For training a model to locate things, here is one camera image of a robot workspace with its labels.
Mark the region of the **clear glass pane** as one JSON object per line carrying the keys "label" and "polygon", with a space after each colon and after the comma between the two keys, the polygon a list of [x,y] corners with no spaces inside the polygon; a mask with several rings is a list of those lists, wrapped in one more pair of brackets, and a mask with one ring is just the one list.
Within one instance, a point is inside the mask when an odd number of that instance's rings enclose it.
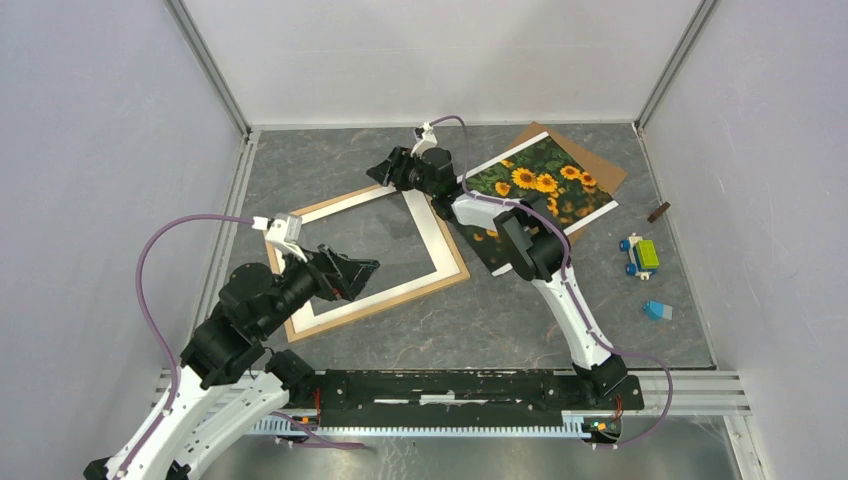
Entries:
{"label": "clear glass pane", "polygon": [[300,244],[320,245],[355,260],[376,260],[379,267],[353,300],[313,298],[299,321],[318,325],[361,311],[387,299],[401,286],[435,273],[421,228],[432,223],[426,198],[420,193],[373,191],[356,200],[316,210],[304,216]]}

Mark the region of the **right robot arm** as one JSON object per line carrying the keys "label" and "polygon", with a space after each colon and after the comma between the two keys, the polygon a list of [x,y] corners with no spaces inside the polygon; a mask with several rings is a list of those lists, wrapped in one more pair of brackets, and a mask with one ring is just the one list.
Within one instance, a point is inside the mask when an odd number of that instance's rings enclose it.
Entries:
{"label": "right robot arm", "polygon": [[537,289],[557,320],[579,377],[580,400],[602,408],[617,396],[627,367],[582,296],[571,264],[570,240],[555,225],[542,196],[504,199],[471,190],[465,177],[454,171],[451,153],[439,147],[417,153],[396,146],[366,175],[384,187],[424,193],[446,222],[494,230],[512,270]]}

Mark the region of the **sunflower photo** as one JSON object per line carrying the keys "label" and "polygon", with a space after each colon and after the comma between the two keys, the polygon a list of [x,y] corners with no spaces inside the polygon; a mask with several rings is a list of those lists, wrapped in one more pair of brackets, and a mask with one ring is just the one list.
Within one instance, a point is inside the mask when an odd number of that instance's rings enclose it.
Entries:
{"label": "sunflower photo", "polygon": [[548,134],[539,134],[467,172],[467,187],[499,199],[538,194],[571,241],[618,206],[611,193]]}

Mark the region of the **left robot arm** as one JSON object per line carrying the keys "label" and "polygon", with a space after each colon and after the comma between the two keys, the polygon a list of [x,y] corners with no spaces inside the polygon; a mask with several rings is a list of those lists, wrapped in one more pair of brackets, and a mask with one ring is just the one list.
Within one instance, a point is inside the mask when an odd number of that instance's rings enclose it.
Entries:
{"label": "left robot arm", "polygon": [[238,267],[181,352],[166,394],[132,439],[113,456],[90,462],[84,478],[198,479],[259,420],[286,405],[306,405],[314,372],[285,350],[234,400],[208,413],[294,313],[314,297],[354,300],[379,267],[377,260],[351,259],[325,245],[302,257],[286,255],[280,274],[262,263]]}

